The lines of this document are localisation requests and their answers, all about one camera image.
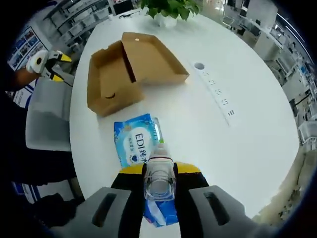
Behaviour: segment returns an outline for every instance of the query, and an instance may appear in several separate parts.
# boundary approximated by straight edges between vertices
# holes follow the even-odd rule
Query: white chair
[[[305,121],[298,127],[298,130],[303,145],[307,143],[316,145],[317,121]]]

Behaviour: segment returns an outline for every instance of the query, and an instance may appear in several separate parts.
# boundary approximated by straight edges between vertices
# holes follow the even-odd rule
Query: power outlet
[[[194,63],[194,69],[216,101],[228,126],[236,126],[237,110],[235,109],[230,96],[224,91],[223,87],[221,86],[221,83],[210,76],[208,68],[203,63]]]

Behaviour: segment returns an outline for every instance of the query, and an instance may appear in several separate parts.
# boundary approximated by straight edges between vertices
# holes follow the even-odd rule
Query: white round table
[[[177,86],[144,87],[145,100],[102,118],[87,108],[89,60],[120,40],[123,32],[157,36],[190,76]],[[195,62],[205,65],[234,103],[234,124],[224,117]],[[240,201],[250,218],[277,194],[299,148],[292,110],[272,72],[238,36],[201,15],[179,20],[171,29],[138,14],[114,17],[94,29],[79,61],[70,108],[71,150],[85,198],[111,186],[121,169],[113,123],[145,113],[158,117],[173,160],[199,167],[209,185]],[[141,236],[152,230],[143,219]],[[179,226],[155,231],[158,237],[175,237]]]

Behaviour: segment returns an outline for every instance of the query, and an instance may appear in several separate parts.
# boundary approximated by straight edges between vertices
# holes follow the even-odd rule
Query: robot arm
[[[55,82],[63,82],[63,77],[53,70],[53,66],[58,62],[71,62],[71,58],[60,51],[41,50],[29,59],[26,70],[41,74]]]
[[[144,210],[146,165],[121,170],[111,188],[103,187],[77,208],[64,227],[52,228],[63,238],[139,237]],[[218,186],[209,186],[192,165],[175,163],[175,208],[182,237],[272,237],[275,229],[249,219],[243,205]]]

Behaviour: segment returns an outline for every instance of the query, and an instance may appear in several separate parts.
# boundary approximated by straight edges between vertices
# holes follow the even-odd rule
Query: open cardboard box
[[[188,76],[157,37],[124,32],[121,41],[92,55],[87,104],[96,114],[107,116],[144,99],[140,83],[175,84]]]

